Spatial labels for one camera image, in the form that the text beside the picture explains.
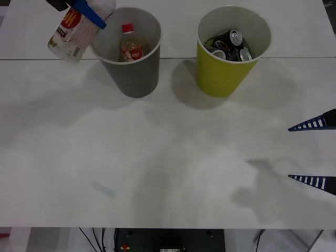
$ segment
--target paper cup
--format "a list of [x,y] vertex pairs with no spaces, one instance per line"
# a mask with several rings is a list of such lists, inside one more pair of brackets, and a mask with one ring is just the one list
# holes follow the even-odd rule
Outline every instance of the paper cup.
[[[243,32],[252,60],[235,62],[217,58],[203,44],[231,28]],[[258,14],[244,7],[227,5],[207,12],[197,24],[197,84],[208,95],[233,93],[271,44],[271,30]]]
[[[144,40],[145,56],[139,60],[123,62],[120,42],[122,25],[133,24],[134,34]],[[160,66],[161,26],[149,12],[138,8],[119,8],[106,20],[107,27],[100,30],[92,49],[126,96],[144,97],[158,85]]]

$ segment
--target plastic container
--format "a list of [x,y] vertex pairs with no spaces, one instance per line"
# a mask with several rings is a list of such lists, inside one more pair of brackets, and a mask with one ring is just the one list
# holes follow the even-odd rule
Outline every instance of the plastic container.
[[[126,96],[144,97],[158,85],[160,65],[161,26],[149,12],[138,8],[118,8],[107,20],[107,27],[100,30],[92,49]],[[122,25],[133,24],[134,34],[142,38],[145,56],[123,62],[120,41]]]
[[[242,31],[252,60],[235,62],[212,55],[203,44],[225,30]],[[257,13],[227,5],[207,12],[197,24],[197,84],[208,95],[231,95],[271,44],[271,30]]]
[[60,59],[78,62],[100,27],[105,27],[101,22],[113,13],[115,3],[115,0],[88,0],[86,4],[77,0],[48,42],[49,50]]
[[125,62],[135,61],[144,56],[143,41],[134,35],[132,24],[122,26],[124,36],[120,43],[121,52]]

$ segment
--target red bottle cap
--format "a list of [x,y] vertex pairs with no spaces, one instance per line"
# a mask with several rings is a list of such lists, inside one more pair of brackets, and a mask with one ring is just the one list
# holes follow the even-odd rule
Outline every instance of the red bottle cap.
[[133,25],[132,24],[126,24],[122,26],[122,32],[123,33],[129,33],[133,31]]

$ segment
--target bottle label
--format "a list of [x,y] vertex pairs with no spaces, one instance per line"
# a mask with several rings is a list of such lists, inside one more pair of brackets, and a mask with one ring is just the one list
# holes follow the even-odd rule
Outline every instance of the bottle label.
[[143,57],[143,49],[142,46],[138,48],[133,47],[130,51],[122,50],[122,54],[125,61],[135,61]]
[[81,58],[84,48],[78,46],[73,39],[73,32],[82,21],[82,14],[74,9],[70,9],[63,18],[61,24],[51,37],[49,44],[52,48],[58,48],[66,53],[70,58]]

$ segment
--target plastic bottle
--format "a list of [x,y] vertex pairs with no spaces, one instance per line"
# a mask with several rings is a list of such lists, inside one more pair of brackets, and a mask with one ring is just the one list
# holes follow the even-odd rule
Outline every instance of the plastic bottle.
[[[115,0],[88,0],[87,2],[103,20],[106,20],[116,8]],[[48,48],[60,59],[79,62],[99,29],[84,14],[71,8],[48,42]]]
[[120,47],[124,61],[134,61],[144,56],[142,41],[134,35],[133,25],[126,24],[122,26],[124,36]]

